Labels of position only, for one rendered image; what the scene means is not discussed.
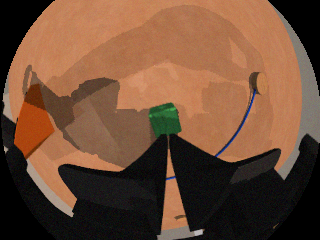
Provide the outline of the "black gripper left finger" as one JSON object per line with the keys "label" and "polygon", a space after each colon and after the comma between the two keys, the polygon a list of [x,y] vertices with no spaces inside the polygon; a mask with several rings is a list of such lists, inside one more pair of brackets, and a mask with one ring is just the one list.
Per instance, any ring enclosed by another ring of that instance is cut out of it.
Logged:
{"label": "black gripper left finger", "polygon": [[161,133],[143,156],[123,171],[103,171],[73,164],[59,165],[59,176],[73,196],[107,207],[147,213],[156,236],[161,235],[165,179],[168,172],[168,137]]}

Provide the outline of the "green square block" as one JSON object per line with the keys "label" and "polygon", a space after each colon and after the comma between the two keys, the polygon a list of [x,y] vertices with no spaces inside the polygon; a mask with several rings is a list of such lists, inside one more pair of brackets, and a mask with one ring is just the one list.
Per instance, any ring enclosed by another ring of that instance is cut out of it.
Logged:
{"label": "green square block", "polygon": [[173,103],[149,109],[148,119],[151,121],[156,137],[159,137],[161,133],[167,133],[167,136],[169,136],[169,133],[183,131],[179,115],[177,115],[177,109]]}

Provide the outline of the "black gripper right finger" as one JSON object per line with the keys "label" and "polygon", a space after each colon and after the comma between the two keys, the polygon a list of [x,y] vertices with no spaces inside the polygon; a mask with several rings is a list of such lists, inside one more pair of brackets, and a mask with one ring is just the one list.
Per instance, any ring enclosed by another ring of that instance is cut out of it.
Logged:
{"label": "black gripper right finger", "polygon": [[176,133],[169,133],[169,149],[189,232],[204,229],[205,221],[233,189],[275,168],[281,155],[281,149],[276,148],[231,163],[209,155]]}

